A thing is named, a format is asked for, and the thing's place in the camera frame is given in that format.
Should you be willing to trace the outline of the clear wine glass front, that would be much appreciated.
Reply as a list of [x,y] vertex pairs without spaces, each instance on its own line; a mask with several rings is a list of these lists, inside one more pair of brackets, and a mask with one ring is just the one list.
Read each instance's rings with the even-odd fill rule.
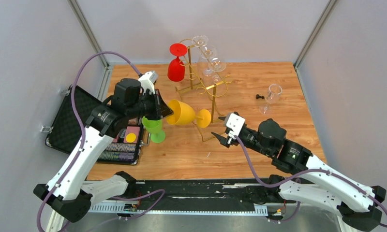
[[282,87],[279,84],[271,84],[268,87],[267,94],[265,96],[266,103],[259,107],[260,113],[267,115],[272,111],[272,106],[279,100],[283,92]]

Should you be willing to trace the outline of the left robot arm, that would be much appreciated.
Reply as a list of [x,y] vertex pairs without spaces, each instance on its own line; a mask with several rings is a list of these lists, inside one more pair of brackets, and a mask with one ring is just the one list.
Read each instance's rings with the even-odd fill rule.
[[136,195],[136,180],[124,171],[90,185],[84,185],[84,180],[131,119],[158,120],[172,113],[150,78],[122,79],[116,84],[114,94],[95,107],[86,122],[80,123],[81,137],[68,159],[51,180],[34,188],[34,194],[43,205],[49,205],[71,223],[78,222],[92,206],[109,198],[132,199]]

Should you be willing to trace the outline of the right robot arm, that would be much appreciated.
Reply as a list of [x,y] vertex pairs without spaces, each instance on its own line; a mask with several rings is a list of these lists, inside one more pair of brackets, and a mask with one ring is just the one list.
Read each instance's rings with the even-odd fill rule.
[[366,186],[331,168],[309,149],[288,140],[286,130],[271,118],[262,121],[256,130],[248,128],[245,119],[236,112],[223,116],[222,121],[225,136],[216,134],[221,145],[239,145],[244,153],[256,151],[270,158],[278,170],[289,174],[288,178],[276,177],[272,184],[258,179],[269,201],[282,198],[316,206],[363,232],[383,225],[382,218],[387,217],[383,187]]

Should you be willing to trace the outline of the red wine glass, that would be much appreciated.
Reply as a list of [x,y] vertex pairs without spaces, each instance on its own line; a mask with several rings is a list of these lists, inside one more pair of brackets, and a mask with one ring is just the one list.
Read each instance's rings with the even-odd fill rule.
[[180,57],[188,53],[188,48],[182,43],[174,43],[169,51],[175,58],[168,65],[167,77],[173,82],[180,82],[185,76],[185,66]]

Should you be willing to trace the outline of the orange wine glass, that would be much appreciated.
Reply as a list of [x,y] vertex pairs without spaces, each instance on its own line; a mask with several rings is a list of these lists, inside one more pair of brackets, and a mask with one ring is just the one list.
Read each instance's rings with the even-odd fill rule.
[[173,114],[166,118],[170,125],[183,126],[195,120],[198,127],[206,128],[211,123],[211,113],[207,109],[196,112],[190,105],[178,100],[171,100],[167,105],[173,111]]

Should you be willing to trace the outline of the green wine glass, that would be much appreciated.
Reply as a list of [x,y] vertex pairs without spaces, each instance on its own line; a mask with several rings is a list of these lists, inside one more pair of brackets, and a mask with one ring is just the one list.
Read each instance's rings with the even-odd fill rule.
[[163,121],[149,120],[146,117],[142,118],[144,128],[150,133],[150,140],[153,143],[162,143],[165,140],[165,132],[163,131]]

